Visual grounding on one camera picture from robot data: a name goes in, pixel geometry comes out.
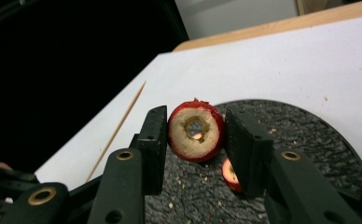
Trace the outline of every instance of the bolt hole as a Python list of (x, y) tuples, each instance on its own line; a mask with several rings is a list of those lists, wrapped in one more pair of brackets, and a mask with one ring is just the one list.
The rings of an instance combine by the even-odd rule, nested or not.
[(296, 152), (293, 152), (293, 151), (284, 151), (281, 153), (281, 155), (289, 160), (289, 161), (298, 161), (300, 160), (300, 155)]
[(344, 219), (338, 215), (337, 213), (326, 211), (324, 216), (332, 223), (342, 224), (344, 223)]
[(123, 151), (117, 155), (118, 160), (126, 161), (131, 159), (133, 154), (130, 151)]
[(42, 191), (42, 192), (39, 192), (37, 195), (35, 195), (35, 199), (37, 199), (37, 200), (43, 200), (43, 199), (48, 198), (49, 195), (50, 195), (50, 192), (48, 192), (48, 191)]
[(118, 210), (114, 210), (109, 212), (106, 217), (105, 221), (107, 223), (119, 223), (122, 220), (122, 213)]
[(192, 136), (192, 138), (198, 140), (202, 137), (203, 124), (198, 119), (193, 120), (191, 123), (189, 123), (187, 129), (188, 135)]

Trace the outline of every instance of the apple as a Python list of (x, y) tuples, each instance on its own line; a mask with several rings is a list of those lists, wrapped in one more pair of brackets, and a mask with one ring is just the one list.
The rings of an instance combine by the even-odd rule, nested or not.
[(229, 158), (226, 158), (225, 161), (222, 163), (222, 177), (224, 178), (225, 183), (231, 190), (239, 193), (243, 192), (242, 186), (240, 185), (239, 180), (234, 173)]
[(185, 161), (203, 162), (223, 147), (225, 122), (209, 102), (194, 98), (177, 106), (168, 120), (168, 144)]

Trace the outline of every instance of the wooden edge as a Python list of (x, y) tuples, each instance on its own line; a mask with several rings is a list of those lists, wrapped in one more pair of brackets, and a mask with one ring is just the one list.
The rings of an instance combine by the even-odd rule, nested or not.
[(327, 24), (335, 21), (345, 21), (362, 17), (362, 1), (342, 7), (334, 7), (307, 15), (298, 16), (283, 21), (275, 21), (255, 27), (228, 32), (221, 35), (212, 35), (179, 44), (174, 50), (195, 49), (212, 46), (252, 37), (271, 35), (306, 27)]

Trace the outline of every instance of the black background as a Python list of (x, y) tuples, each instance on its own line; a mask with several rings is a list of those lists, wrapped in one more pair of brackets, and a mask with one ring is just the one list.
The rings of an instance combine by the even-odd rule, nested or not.
[(26, 6), (0, 13), (0, 161), (34, 172), (188, 36), (171, 1)]

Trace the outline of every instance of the apple skin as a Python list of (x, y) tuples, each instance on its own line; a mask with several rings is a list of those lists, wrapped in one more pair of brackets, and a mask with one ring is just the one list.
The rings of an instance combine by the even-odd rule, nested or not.
[[(188, 135), (191, 120), (201, 121), (207, 132), (202, 140)], [(182, 160), (203, 162), (213, 158), (223, 147), (225, 122), (221, 113), (209, 102), (187, 101), (175, 108), (168, 120), (168, 144), (172, 152)]]
[(239, 193), (244, 192), (242, 186), (239, 183), (239, 180), (237, 179), (236, 174), (233, 171), (229, 158), (226, 158), (225, 161), (222, 163), (222, 177), (224, 178), (225, 183), (231, 190)]

